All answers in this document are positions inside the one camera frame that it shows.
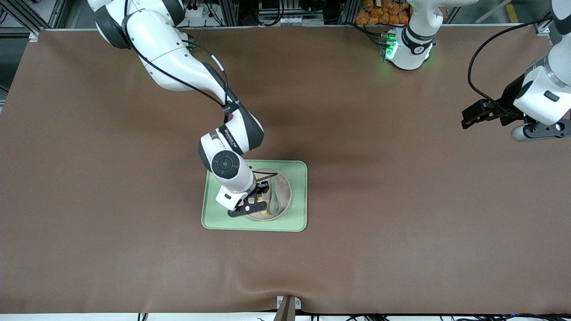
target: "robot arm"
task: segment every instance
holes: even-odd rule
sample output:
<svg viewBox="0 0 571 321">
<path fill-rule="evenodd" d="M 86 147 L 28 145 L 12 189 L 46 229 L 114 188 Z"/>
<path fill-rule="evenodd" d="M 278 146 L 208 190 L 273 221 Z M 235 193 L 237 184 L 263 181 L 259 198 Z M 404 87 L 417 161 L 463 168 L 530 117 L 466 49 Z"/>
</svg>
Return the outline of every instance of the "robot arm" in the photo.
<svg viewBox="0 0 571 321">
<path fill-rule="evenodd" d="M 137 52 L 145 69 L 159 86 L 172 91 L 200 91 L 221 105 L 225 115 L 232 115 L 230 121 L 201 137 L 198 153 L 206 168 L 222 185 L 216 200 L 234 210 L 256 189 L 254 174 L 241 155 L 260 146 L 264 131 L 231 90 L 228 89 L 226 94 L 226 84 L 215 69 L 191 55 L 185 44 L 190 43 L 188 35 L 173 28 L 176 20 L 168 18 L 173 16 L 173 11 L 166 10 L 166 2 L 154 0 L 153 8 L 157 10 L 128 9 L 127 12 L 132 12 L 122 18 L 120 11 L 125 2 L 114 0 L 97 10 L 101 14 L 96 23 L 112 45 Z M 122 25 L 117 28 L 119 19 Z M 108 35 L 115 35 L 113 41 Z M 224 70 L 218 60 L 214 56 L 212 58 Z M 212 92 L 220 101 L 206 91 Z"/>
<path fill-rule="evenodd" d="M 482 99 L 463 111 L 462 125 L 500 118 L 503 126 L 523 120 L 512 130 L 519 142 L 564 138 L 571 134 L 571 121 L 563 117 L 571 108 L 571 7 L 566 0 L 552 0 L 555 28 L 562 40 L 525 74 L 510 83 L 500 99 Z"/>
<path fill-rule="evenodd" d="M 393 48 L 387 49 L 387 60 L 398 68 L 413 70 L 428 59 L 432 42 L 442 26 L 444 16 L 439 7 L 468 6 L 479 0 L 407 0 L 413 8 L 412 17 L 403 28 L 389 33 L 395 35 Z"/>
</svg>

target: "cable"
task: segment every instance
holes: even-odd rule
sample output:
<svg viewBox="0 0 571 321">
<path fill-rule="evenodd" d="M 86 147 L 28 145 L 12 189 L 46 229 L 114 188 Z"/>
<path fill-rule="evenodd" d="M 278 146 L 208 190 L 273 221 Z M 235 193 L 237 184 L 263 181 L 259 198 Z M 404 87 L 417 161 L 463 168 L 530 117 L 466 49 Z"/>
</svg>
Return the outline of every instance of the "cable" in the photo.
<svg viewBox="0 0 571 321">
<path fill-rule="evenodd" d="M 216 11 L 212 7 L 212 1 L 207 0 L 206 6 L 210 10 L 210 12 L 212 12 L 212 17 L 214 18 L 214 20 L 216 20 L 216 22 L 220 25 L 220 27 L 223 27 L 224 24 L 222 23 L 222 20 L 220 18 L 218 18 L 218 14 L 216 13 Z"/>
<path fill-rule="evenodd" d="M 380 43 L 380 42 L 376 42 L 373 38 L 371 38 L 372 36 L 369 34 L 369 31 L 367 31 L 367 29 L 365 28 L 365 25 L 363 25 L 363 30 L 365 31 L 365 34 L 367 35 L 367 37 L 369 37 L 369 40 L 370 40 L 372 43 L 376 44 L 376 45 L 379 46 L 379 47 L 388 47 L 387 45 L 384 45 L 384 44 L 382 44 L 382 43 Z"/>
<path fill-rule="evenodd" d="M 366 33 L 366 34 L 370 34 L 370 35 L 378 35 L 378 36 L 381 35 L 381 33 L 373 33 L 373 32 L 371 32 L 371 31 L 366 31 L 364 28 L 361 28 L 359 25 L 357 25 L 357 24 L 355 24 L 355 23 L 353 23 L 353 22 L 346 22 L 346 23 L 344 23 L 344 25 L 353 26 L 353 27 L 357 28 L 358 31 L 361 31 L 362 33 Z M 377 26 L 377 25 L 378 25 L 378 26 L 395 27 L 395 28 L 404 28 L 404 27 L 405 27 L 404 25 L 402 25 L 402 26 L 399 26 L 399 25 L 389 25 L 389 24 L 387 24 L 387 23 L 377 23 L 376 26 Z"/>
<path fill-rule="evenodd" d="M 470 85 L 470 88 L 472 88 L 473 91 L 475 91 L 478 95 L 486 98 L 487 100 L 490 101 L 490 103 L 492 103 L 494 106 L 496 106 L 497 108 L 499 108 L 501 111 L 507 113 L 510 116 L 513 117 L 519 117 L 518 115 L 516 115 L 514 112 L 505 109 L 504 107 L 500 106 L 500 104 L 498 104 L 494 99 L 492 99 L 492 97 L 488 96 L 487 94 L 485 94 L 483 91 L 481 91 L 480 89 L 476 88 L 476 86 L 474 86 L 474 84 L 472 83 L 472 66 L 474 65 L 474 60 L 476 60 L 476 57 L 478 56 L 478 54 L 482 51 L 482 49 L 489 44 L 492 40 L 496 39 L 497 37 L 508 33 L 510 31 L 513 31 L 515 29 L 519 29 L 519 28 L 523 28 L 523 27 L 527 27 L 530 25 L 534 25 L 536 23 L 540 23 L 543 21 L 547 21 L 549 19 L 552 19 L 551 16 L 549 17 L 545 17 L 545 18 L 541 18 L 537 21 L 534 22 L 528 22 L 528 23 L 523 23 L 522 25 L 517 25 L 517 26 L 513 26 L 510 28 L 507 28 L 505 30 L 500 31 L 499 33 L 491 36 L 490 38 L 488 38 L 488 40 L 484 41 L 484 43 L 478 48 L 478 50 L 476 50 L 476 52 L 474 53 L 474 55 L 472 56 L 472 59 L 470 60 L 470 64 L 468 65 L 468 85 Z"/>
<path fill-rule="evenodd" d="M 151 65 L 151 67 L 157 69 L 158 71 L 160 71 L 161 73 L 163 73 L 164 75 L 166 75 L 167 77 L 170 77 L 178 82 L 180 82 L 181 84 L 188 86 L 196 91 L 198 91 L 199 93 L 205 95 L 206 97 L 212 99 L 213 101 L 215 101 L 218 105 L 220 105 L 221 108 L 225 107 L 225 104 L 222 104 L 221 102 L 218 101 L 218 99 L 214 98 L 212 95 L 210 95 L 209 93 L 205 92 L 204 90 L 198 89 L 195 86 L 182 81 L 181 79 L 178 79 L 177 77 L 167 73 L 166 71 L 162 70 L 161 68 L 157 67 L 154 63 L 152 63 L 150 60 L 147 59 L 147 57 L 143 56 L 143 54 L 140 53 L 139 50 L 137 50 L 137 48 L 135 47 L 135 44 L 133 42 L 131 42 L 131 37 L 129 36 L 129 32 L 127 30 L 127 28 L 124 28 L 125 30 L 125 35 L 127 36 L 127 39 L 129 39 L 129 42 L 131 43 L 131 47 L 133 48 L 133 50 L 135 50 L 135 52 L 139 55 L 139 57 L 141 57 L 141 59 L 143 59 L 146 63 L 148 63 L 149 65 Z"/>
<path fill-rule="evenodd" d="M 6 21 L 6 18 L 8 17 L 8 11 L 4 11 L 4 9 L 0 8 L 0 25 L 4 23 L 4 21 Z"/>
<path fill-rule="evenodd" d="M 183 42 L 187 42 L 188 45 L 191 47 L 198 47 L 198 48 L 202 49 L 205 53 L 209 54 L 210 58 L 212 58 L 212 60 L 214 60 L 214 62 L 216 62 L 218 67 L 220 67 L 220 70 L 222 71 L 222 74 L 224 75 L 224 106 L 226 106 L 226 103 L 228 101 L 228 76 L 226 75 L 226 71 L 224 70 L 224 67 L 222 67 L 222 64 L 220 63 L 220 61 L 218 61 L 218 59 L 216 58 L 216 56 L 214 56 L 213 53 L 211 53 L 208 49 L 204 48 L 203 46 L 199 45 L 198 43 L 192 43 L 190 41 L 185 41 L 185 40 L 183 40 Z M 226 115 L 224 123 L 228 122 L 227 117 L 228 117 L 228 115 Z"/>
<path fill-rule="evenodd" d="M 253 3 L 252 8 L 253 8 L 253 9 L 256 8 L 256 7 L 255 7 L 255 4 L 256 4 L 257 1 L 258 1 L 258 0 L 253 0 L 253 1 L 252 1 L 252 3 Z M 255 21 L 258 25 L 260 25 L 260 26 L 271 27 L 271 26 L 277 24 L 278 22 L 280 22 L 280 21 L 282 20 L 282 18 L 284 17 L 284 14 L 286 13 L 286 8 L 285 8 L 285 7 L 286 7 L 286 4 L 284 3 L 284 0 L 280 0 L 280 3 L 282 4 L 282 8 L 281 8 L 281 9 L 282 9 L 282 13 L 280 14 L 280 6 L 278 5 L 278 16 L 276 17 L 275 21 L 272 22 L 272 23 L 270 23 L 269 25 L 266 25 L 265 23 L 259 21 L 257 17 L 255 17 L 255 10 L 252 11 L 252 14 L 251 14 L 251 15 L 252 15 L 252 18 L 253 18 L 254 21 Z"/>
<path fill-rule="evenodd" d="M 276 172 L 260 172 L 260 171 L 254 171 L 254 170 L 253 170 L 252 172 L 254 172 L 254 173 L 256 173 L 256 174 L 264 174 L 264 175 L 267 175 L 267 176 L 264 176 L 264 177 L 262 177 L 262 178 L 258 178 L 258 179 L 256 180 L 256 182 L 261 182 L 261 181 L 263 181 L 263 180 L 265 180 L 265 179 L 272 178 L 272 177 L 278 175 Z"/>
</svg>

